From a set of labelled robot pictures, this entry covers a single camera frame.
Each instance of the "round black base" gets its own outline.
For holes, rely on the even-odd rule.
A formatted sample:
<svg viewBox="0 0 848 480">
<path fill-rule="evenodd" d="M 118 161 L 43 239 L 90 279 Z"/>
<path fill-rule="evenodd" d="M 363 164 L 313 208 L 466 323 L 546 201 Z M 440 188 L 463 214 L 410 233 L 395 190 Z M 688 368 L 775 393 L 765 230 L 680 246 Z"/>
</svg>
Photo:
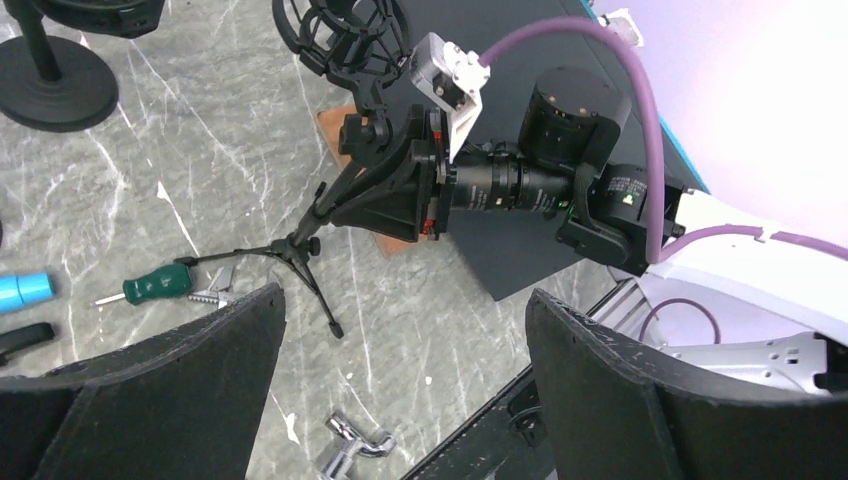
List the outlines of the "round black base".
<svg viewBox="0 0 848 480">
<path fill-rule="evenodd" d="M 48 37 L 62 78 L 48 82 L 35 68 L 23 37 L 0 43 L 0 112 L 27 127 L 75 132 L 102 122 L 118 105 L 118 81 L 82 45 Z"/>
</svg>

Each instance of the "brown wooden block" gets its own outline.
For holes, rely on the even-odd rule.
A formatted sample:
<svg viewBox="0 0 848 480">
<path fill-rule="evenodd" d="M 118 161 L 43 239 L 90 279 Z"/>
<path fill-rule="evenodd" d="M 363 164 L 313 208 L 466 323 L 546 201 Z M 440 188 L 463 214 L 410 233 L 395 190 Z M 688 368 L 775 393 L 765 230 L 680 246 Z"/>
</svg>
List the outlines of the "brown wooden block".
<svg viewBox="0 0 848 480">
<path fill-rule="evenodd" d="M 315 122 L 318 124 L 318 129 L 321 130 L 321 134 L 324 136 L 324 141 L 327 142 L 327 145 L 330 147 L 330 151 L 333 153 L 333 158 L 336 159 L 336 163 L 338 163 L 339 167 L 342 168 L 350 162 L 350 156 L 339 154 L 339 130 L 342 128 L 345 115 L 349 113 L 356 113 L 356 107 L 353 105 L 346 105 L 344 107 L 319 112 L 315 115 Z M 377 233 L 375 233 L 374 236 L 377 239 L 377 245 L 380 246 L 380 250 L 382 250 L 383 254 L 387 257 L 397 255 L 398 253 L 415 245 L 414 243 L 404 242 L 403 240 L 398 240 L 396 238 L 387 237 Z M 424 241 L 426 239 L 427 237 L 422 235 L 419 238 L 419 241 Z"/>
</svg>

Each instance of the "marble surface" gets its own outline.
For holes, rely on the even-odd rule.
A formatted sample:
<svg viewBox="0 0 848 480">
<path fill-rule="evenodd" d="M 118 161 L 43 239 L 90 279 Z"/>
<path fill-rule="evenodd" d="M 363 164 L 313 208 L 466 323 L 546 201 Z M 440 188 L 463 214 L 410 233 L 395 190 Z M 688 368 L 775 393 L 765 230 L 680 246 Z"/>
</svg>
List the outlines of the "marble surface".
<svg viewBox="0 0 848 480">
<path fill-rule="evenodd" d="M 135 41 L 46 25 L 112 66 L 121 103 L 83 133 L 36 132 L 0 117 L 0 274 L 48 271 L 58 288 L 55 300 L 4 315 L 0 329 L 50 321 L 59 330 L 3 375 L 37 375 L 208 312 L 185 300 L 87 305 L 176 256 L 291 231 L 318 182 L 338 171 L 314 114 L 350 102 L 285 49 L 267 0 L 169 1 L 160 29 Z M 0 40 L 17 32 L 0 13 Z M 237 263 L 237 291 L 262 285 L 273 269 L 288 299 L 248 478 L 315 478 L 334 440 L 323 425 L 333 408 L 369 433 L 398 437 L 390 457 L 358 460 L 357 478 L 399 478 L 528 364 L 530 289 L 494 303 L 449 239 L 388 259 L 369 232 L 328 227 L 321 237 L 312 267 L 343 341 L 283 266 Z M 217 266 L 202 270 L 201 286 Z M 585 310 L 612 280 L 584 261 L 538 286 Z"/>
</svg>

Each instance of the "screwdriver handle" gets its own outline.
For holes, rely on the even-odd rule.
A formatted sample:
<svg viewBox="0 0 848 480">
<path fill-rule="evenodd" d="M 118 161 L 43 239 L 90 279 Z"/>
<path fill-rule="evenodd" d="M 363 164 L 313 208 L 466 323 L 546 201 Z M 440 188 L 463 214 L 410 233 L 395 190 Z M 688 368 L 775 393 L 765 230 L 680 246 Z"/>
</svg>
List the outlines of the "screwdriver handle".
<svg viewBox="0 0 848 480">
<path fill-rule="evenodd" d="M 191 293 L 193 288 L 191 270 L 180 263 L 159 267 L 147 275 L 123 283 L 126 300 L 132 305 L 148 300 L 182 297 Z"/>
</svg>

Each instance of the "metal faucet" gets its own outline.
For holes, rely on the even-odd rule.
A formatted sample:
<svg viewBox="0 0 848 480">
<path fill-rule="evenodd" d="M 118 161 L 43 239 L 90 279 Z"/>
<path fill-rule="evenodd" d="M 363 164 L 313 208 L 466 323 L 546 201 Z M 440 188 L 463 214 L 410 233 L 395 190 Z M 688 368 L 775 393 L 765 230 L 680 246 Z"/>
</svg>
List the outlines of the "metal faucet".
<svg viewBox="0 0 848 480">
<path fill-rule="evenodd" d="M 324 422 L 330 430 L 344 439 L 339 450 L 327 465 L 321 470 L 322 480 L 346 480 L 347 473 L 353 466 L 356 456 L 367 458 L 385 457 L 395 448 L 397 440 L 390 433 L 384 433 L 383 438 L 372 443 L 360 433 L 341 412 L 334 412 Z"/>
</svg>

